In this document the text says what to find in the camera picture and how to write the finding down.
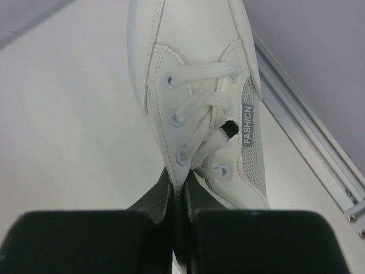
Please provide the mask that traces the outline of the white sneaker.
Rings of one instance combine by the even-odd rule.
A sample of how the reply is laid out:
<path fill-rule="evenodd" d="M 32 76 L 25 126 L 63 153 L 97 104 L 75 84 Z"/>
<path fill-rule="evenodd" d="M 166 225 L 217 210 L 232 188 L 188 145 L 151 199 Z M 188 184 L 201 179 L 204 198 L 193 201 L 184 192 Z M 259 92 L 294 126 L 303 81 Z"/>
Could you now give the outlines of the white sneaker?
<path fill-rule="evenodd" d="M 190 172 L 230 208 L 268 209 L 253 34 L 242 1 L 130 1 L 132 88 L 175 197 Z"/>

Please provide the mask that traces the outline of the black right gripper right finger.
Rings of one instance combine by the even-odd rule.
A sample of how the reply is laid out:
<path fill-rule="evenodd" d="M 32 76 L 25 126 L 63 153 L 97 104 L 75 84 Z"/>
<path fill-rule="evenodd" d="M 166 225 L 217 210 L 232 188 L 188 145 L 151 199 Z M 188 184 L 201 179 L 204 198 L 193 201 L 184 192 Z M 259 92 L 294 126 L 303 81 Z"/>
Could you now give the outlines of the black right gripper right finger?
<path fill-rule="evenodd" d="M 184 184 L 188 273 L 349 273 L 329 223 L 308 211 L 227 209 L 190 172 Z"/>

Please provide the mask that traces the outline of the aluminium side floor rail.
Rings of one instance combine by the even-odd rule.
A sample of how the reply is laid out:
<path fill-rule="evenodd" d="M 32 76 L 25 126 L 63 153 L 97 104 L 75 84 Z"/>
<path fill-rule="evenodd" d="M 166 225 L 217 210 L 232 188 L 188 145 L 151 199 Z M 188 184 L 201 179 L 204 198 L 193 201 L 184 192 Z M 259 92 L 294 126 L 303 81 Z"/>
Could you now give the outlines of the aluminium side floor rail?
<path fill-rule="evenodd" d="M 264 105 L 363 241 L 364 176 L 260 39 L 253 38 Z"/>

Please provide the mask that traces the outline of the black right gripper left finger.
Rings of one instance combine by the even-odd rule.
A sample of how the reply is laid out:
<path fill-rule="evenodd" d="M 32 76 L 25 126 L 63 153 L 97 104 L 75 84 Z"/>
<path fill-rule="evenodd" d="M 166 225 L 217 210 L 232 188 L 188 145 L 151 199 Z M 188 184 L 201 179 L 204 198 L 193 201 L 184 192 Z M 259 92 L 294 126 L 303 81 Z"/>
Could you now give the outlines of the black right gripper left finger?
<path fill-rule="evenodd" d="M 163 171 L 124 210 L 24 213 L 1 245 L 1 272 L 171 273 L 172 203 Z"/>

